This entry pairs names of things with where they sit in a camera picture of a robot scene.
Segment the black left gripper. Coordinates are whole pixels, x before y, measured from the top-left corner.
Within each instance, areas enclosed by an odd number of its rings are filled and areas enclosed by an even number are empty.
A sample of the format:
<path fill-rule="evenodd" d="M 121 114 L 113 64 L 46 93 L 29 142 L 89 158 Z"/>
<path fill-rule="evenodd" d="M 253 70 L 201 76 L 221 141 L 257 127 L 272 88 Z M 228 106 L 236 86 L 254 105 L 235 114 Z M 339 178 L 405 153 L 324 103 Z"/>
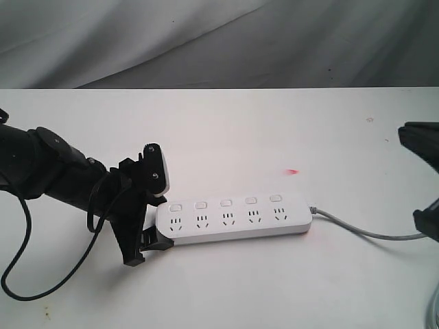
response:
<path fill-rule="evenodd" d="M 174 241 L 157 228 L 143 231 L 147 205 L 159 206 L 167 202 L 164 195 L 157 197 L 147 192 L 145 160 L 126 158 L 117 168 L 110 169 L 108 179 L 110 210 L 107 219 L 123 263 L 136 267 L 145 261 L 141 251 L 165 251 L 173 247 Z"/>

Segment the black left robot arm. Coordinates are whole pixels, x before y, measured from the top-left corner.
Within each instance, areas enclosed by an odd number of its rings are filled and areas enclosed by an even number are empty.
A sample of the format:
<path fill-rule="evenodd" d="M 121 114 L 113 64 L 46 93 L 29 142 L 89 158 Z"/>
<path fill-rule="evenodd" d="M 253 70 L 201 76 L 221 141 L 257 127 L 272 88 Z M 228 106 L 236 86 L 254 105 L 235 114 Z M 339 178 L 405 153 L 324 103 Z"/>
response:
<path fill-rule="evenodd" d="M 48 195 L 87 213 L 98 233 L 108 220 L 125 265 L 144 261 L 144 251 L 163 251 L 174 242 L 156 226 L 144 228 L 147 206 L 165 203 L 169 176 L 160 145 L 146 144 L 137 160 L 107 169 L 44 127 L 28 131 L 7 125 L 1 112 L 1 190 L 23 199 Z"/>

